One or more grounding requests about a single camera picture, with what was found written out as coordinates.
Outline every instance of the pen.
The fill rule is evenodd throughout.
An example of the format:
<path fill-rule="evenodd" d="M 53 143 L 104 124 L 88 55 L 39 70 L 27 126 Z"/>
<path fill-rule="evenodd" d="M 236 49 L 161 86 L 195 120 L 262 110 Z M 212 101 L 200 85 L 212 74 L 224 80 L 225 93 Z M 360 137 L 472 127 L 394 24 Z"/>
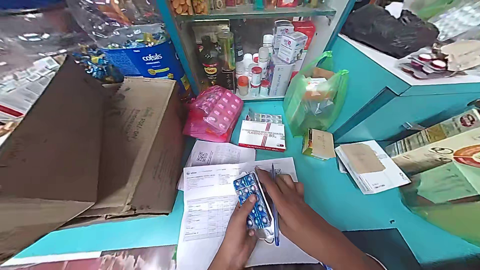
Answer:
<path fill-rule="evenodd" d="M 275 177 L 276 177 L 276 173 L 272 163 L 272 180 L 273 181 L 275 181 Z M 279 236 L 280 229 L 278 228 L 278 212 L 276 210 L 275 204 L 274 203 L 272 204 L 273 204 L 273 219 L 274 219 L 274 225 L 275 225 L 275 245 L 279 246 L 280 245 L 280 236 Z"/>

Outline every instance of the dark glass bottle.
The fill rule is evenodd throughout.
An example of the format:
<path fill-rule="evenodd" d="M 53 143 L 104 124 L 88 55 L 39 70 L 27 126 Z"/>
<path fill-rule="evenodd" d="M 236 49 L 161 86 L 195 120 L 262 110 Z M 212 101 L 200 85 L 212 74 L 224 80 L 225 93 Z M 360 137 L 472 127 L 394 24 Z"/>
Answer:
<path fill-rule="evenodd" d="M 202 37 L 203 49 L 200 52 L 200 59 L 204 66 L 205 74 L 210 85 L 216 85 L 218 74 L 218 51 L 215 49 L 210 36 Z"/>
<path fill-rule="evenodd" d="M 241 45 L 240 28 L 244 25 L 243 19 L 230 20 L 230 28 L 233 33 L 233 43 L 235 47 L 235 62 L 243 60 L 243 47 Z"/>

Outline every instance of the glass shelf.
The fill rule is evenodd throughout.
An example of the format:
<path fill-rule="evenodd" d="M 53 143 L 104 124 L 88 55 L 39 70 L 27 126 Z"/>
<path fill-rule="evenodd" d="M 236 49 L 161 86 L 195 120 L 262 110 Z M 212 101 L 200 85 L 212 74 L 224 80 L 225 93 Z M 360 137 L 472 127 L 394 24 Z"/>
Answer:
<path fill-rule="evenodd" d="M 220 19 L 262 19 L 276 17 L 311 17 L 311 16 L 334 16 L 336 11 L 325 4 L 318 4 L 313 9 L 299 6 L 296 8 L 276 8 L 274 10 L 253 10 L 252 5 L 241 5 L 236 7 L 227 7 L 222 10 L 212 10 L 207 15 L 177 15 L 179 22 L 185 21 L 207 21 Z"/>

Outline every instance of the wrist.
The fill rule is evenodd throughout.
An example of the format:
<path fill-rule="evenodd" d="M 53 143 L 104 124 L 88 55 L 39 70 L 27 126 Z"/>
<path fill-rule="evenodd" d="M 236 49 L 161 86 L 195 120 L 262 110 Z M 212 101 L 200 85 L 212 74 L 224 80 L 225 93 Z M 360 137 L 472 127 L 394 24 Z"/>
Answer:
<path fill-rule="evenodd" d="M 226 256 L 226 254 L 222 252 L 222 247 L 220 246 L 208 270 L 237 270 L 237 269 L 233 269 L 230 267 L 230 260 L 228 259 L 228 256 Z"/>

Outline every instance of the counter top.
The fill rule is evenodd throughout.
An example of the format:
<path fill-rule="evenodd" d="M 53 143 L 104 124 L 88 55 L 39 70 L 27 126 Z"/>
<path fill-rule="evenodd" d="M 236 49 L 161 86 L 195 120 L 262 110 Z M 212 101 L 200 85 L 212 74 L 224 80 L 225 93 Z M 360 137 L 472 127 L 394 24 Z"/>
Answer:
<path fill-rule="evenodd" d="M 373 48 L 370 48 L 369 46 L 361 44 L 353 39 L 350 39 L 345 35 L 338 35 L 338 36 L 339 38 L 345 40 L 346 42 L 350 43 L 353 47 L 361 51 L 368 58 L 372 59 L 377 64 L 385 68 L 387 71 L 391 72 L 392 74 L 397 76 L 399 79 L 403 80 L 404 82 L 408 83 L 411 86 L 480 83 L 480 76 L 473 76 L 473 75 L 454 76 L 449 78 L 438 78 L 438 79 L 430 79 L 430 80 L 418 80 L 408 75 L 407 73 L 401 71 L 397 67 L 399 61 L 409 62 L 409 60 L 406 60 L 406 57 L 402 59 L 396 59 L 380 51 L 377 51 Z"/>
<path fill-rule="evenodd" d="M 282 114 L 282 101 L 245 103 L 242 118 L 252 108 L 258 113 Z M 238 142 L 241 121 L 232 143 Z M 257 160 L 293 157 L 297 177 L 305 185 L 305 200 L 328 222 L 343 231 L 398 228 L 420 263 L 460 258 L 480 253 L 480 247 L 431 225 L 411 213 L 401 202 L 398 189 L 364 195 L 336 160 L 320 161 L 301 153 L 302 137 L 293 138 L 286 125 L 284 153 L 257 150 Z M 96 224 L 48 234 L 15 258 L 76 252 L 126 249 L 178 242 L 183 215 L 183 192 L 179 192 L 168 216 Z"/>

